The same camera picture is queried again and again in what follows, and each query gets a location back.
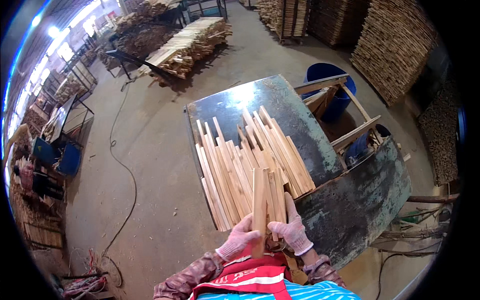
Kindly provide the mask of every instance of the worker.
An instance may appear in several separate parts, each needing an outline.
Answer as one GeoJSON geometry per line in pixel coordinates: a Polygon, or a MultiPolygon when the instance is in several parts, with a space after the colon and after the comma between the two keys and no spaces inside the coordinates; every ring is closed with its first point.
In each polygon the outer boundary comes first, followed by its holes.
{"type": "Polygon", "coordinates": [[[26,190],[32,190],[40,197],[48,197],[62,200],[63,188],[48,179],[48,175],[42,172],[34,172],[31,163],[26,164],[21,169],[13,166],[13,172],[20,177],[20,182],[26,190]]]}
{"type": "Polygon", "coordinates": [[[263,258],[251,258],[251,242],[258,240],[261,233],[252,231],[252,214],[249,214],[232,229],[227,241],[215,253],[205,253],[183,271],[156,285],[153,299],[360,299],[346,289],[329,258],[318,255],[312,248],[313,243],[307,238],[305,226],[287,192],[285,202],[288,224],[270,222],[268,228],[282,235],[295,255],[302,258],[303,271],[312,285],[292,283],[282,252],[265,250],[263,258]]]}

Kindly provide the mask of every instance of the blue striped shirt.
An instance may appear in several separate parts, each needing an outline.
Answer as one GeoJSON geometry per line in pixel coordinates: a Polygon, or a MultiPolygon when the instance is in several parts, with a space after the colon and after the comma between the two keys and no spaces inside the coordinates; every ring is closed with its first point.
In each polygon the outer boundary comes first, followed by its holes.
{"type": "MultiPolygon", "coordinates": [[[[283,280],[292,300],[351,300],[360,299],[351,291],[339,287],[335,282],[322,281],[312,286],[301,286],[286,279],[283,280]]],[[[273,294],[260,293],[205,293],[197,297],[201,300],[275,300],[273,294]]]]}

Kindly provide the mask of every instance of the hand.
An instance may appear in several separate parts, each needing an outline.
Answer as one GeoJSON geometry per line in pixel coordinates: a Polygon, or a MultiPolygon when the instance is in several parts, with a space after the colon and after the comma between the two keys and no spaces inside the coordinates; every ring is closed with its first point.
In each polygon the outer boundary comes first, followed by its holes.
{"type": "Polygon", "coordinates": [[[285,206],[288,213],[288,224],[280,222],[268,223],[268,229],[283,235],[285,242],[295,251],[296,256],[305,254],[313,247],[313,243],[305,234],[305,226],[301,222],[301,216],[295,208],[292,196],[285,192],[285,206]]]}
{"type": "Polygon", "coordinates": [[[249,241],[261,237],[260,231],[252,231],[252,216],[253,214],[246,215],[232,229],[227,241],[220,248],[215,249],[224,261],[231,261],[245,249],[249,241]]]}

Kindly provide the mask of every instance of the metal table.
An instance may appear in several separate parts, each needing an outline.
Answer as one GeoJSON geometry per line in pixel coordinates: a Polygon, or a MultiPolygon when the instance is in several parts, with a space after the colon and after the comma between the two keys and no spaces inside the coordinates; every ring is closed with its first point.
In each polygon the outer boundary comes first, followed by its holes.
{"type": "Polygon", "coordinates": [[[364,251],[393,220],[411,193],[410,177],[392,137],[347,172],[325,133],[293,87],[281,75],[242,84],[188,104],[184,108],[196,155],[196,120],[217,117],[225,140],[238,143],[242,108],[251,113],[263,105],[285,135],[290,135],[317,188],[295,200],[307,235],[317,252],[341,268],[364,251]]]}

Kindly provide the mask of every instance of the ceiling light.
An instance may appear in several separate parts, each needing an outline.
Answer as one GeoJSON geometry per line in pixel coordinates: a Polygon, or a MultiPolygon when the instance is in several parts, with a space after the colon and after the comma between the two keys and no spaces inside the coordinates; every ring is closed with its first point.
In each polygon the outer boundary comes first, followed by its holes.
{"type": "Polygon", "coordinates": [[[35,16],[35,18],[33,18],[32,20],[32,26],[37,26],[40,23],[41,19],[42,18],[40,18],[40,16],[35,16]]]}
{"type": "Polygon", "coordinates": [[[58,37],[59,34],[60,34],[60,30],[55,26],[52,26],[48,29],[48,35],[51,36],[52,38],[58,37]]]}

